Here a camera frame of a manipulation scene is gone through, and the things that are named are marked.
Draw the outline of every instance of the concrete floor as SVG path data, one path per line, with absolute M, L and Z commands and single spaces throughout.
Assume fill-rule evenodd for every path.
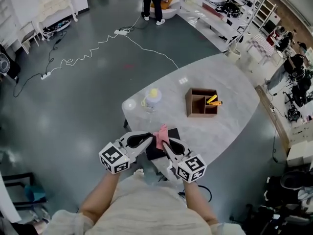
M 72 22 L 67 35 L 52 52 L 58 67 L 63 58 L 89 54 L 116 29 L 131 26 L 141 0 L 88 0 L 90 11 Z M 138 27 L 146 23 L 138 22 Z M 165 53 L 179 66 L 219 53 L 218 49 L 179 16 L 157 27 L 129 34 L 144 48 Z M 17 57 L 22 71 L 17 91 L 31 75 L 44 72 L 48 52 L 56 40 L 32 44 L 30 55 Z M 32 171 L 43 185 L 49 210 L 77 211 L 85 196 L 105 173 L 98 152 L 125 133 L 121 103 L 176 67 L 163 56 L 141 50 L 118 36 L 101 44 L 92 59 L 56 70 L 42 81 L 31 80 L 18 98 L 13 86 L 1 85 L 2 149 L 11 154 L 10 172 Z M 260 203 L 267 176 L 279 174 L 271 160 L 274 128 L 261 105 L 234 143 L 207 169 L 200 183 L 213 193 L 212 205 L 221 221 L 239 214 L 246 204 Z M 282 154 L 280 141 L 276 142 Z

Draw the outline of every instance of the oval table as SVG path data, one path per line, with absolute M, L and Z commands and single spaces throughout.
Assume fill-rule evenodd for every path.
M 187 117 L 185 95 L 191 87 L 217 90 L 223 105 L 218 106 L 216 116 Z M 162 100 L 149 113 L 141 102 L 145 92 L 151 88 L 162 92 Z M 155 132 L 162 124 L 169 129 L 177 128 L 180 139 L 210 164 L 241 133 L 259 101 L 247 77 L 221 53 L 160 78 L 124 101 L 122 109 L 132 131 Z

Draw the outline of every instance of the person's arm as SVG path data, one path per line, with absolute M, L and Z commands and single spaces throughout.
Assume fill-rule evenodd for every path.
M 199 214 L 208 225 L 218 224 L 216 215 L 213 213 L 208 201 L 203 197 L 196 182 L 184 181 L 187 207 Z
M 96 223 L 111 204 L 119 176 L 120 173 L 113 175 L 107 172 L 96 188 L 84 200 L 79 212 Z

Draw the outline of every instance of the wooden box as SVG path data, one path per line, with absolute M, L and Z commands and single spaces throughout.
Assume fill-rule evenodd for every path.
M 187 92 L 186 98 L 186 111 L 189 118 L 211 118 L 217 114 L 217 106 L 206 105 L 206 101 L 212 96 L 217 95 L 216 90 L 190 88 Z

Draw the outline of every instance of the chair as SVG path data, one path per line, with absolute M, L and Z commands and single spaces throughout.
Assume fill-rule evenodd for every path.
M 33 29 L 25 34 L 25 28 L 28 26 L 28 25 L 32 25 Z M 25 50 L 25 52 L 27 53 L 27 55 L 29 54 L 29 51 L 27 50 L 26 48 L 26 45 L 28 45 L 28 47 L 30 48 L 30 43 L 29 43 L 29 40 L 31 40 L 32 38 L 35 40 L 37 46 L 39 46 L 38 42 L 37 42 L 37 39 L 36 39 L 36 36 L 38 37 L 38 40 L 40 41 L 39 39 L 39 36 L 35 30 L 35 27 L 34 27 L 34 24 L 33 22 L 28 22 L 26 25 L 24 25 L 18 32 L 17 32 L 17 36 L 18 36 L 18 41 L 20 42 L 21 46 L 23 47 L 23 49 Z

